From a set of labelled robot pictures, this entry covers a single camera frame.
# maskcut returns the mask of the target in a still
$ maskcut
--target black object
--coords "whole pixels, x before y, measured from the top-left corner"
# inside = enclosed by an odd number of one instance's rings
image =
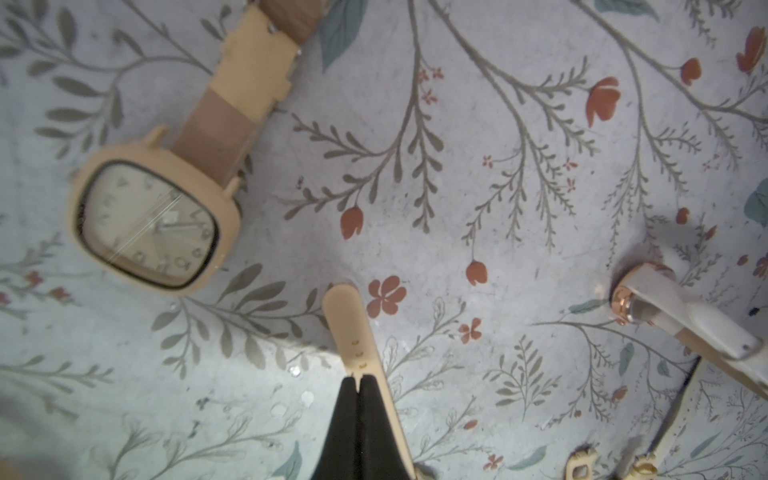
[[[376,377],[341,382],[326,444],[311,480],[410,480]]]

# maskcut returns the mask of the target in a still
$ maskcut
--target glass surface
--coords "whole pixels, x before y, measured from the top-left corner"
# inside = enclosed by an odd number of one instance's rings
[[[81,238],[101,259],[155,285],[181,288],[205,267],[217,238],[210,213],[157,175],[115,161],[85,193]]]

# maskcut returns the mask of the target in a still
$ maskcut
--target watch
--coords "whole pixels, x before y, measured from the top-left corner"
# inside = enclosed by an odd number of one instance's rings
[[[286,99],[299,45],[327,0],[248,4],[224,40],[203,97],[170,149],[155,127],[142,141],[97,152],[73,181],[69,228],[108,270],[185,295],[220,268],[240,232],[233,195],[260,126]]]

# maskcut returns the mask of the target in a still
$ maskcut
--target table surface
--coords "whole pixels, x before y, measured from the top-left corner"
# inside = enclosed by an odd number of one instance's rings
[[[178,132],[242,7],[2,8],[0,454],[29,478],[309,478],[343,377],[331,283],[445,479],[561,478],[584,444],[606,478],[647,448],[696,356],[611,322],[626,266],[768,329],[761,0],[341,0],[244,167],[223,271],[178,299],[101,272],[65,231],[71,175]],[[765,403],[711,367],[692,388],[663,478],[765,478]]]

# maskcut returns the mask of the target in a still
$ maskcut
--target watch lug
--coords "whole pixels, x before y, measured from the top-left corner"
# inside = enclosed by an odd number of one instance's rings
[[[161,140],[163,140],[163,137],[165,137],[166,133],[168,133],[168,126],[158,125],[155,128],[153,128],[152,131],[149,132],[146,137],[144,137],[141,143],[150,148],[155,148],[157,145],[160,144]]]

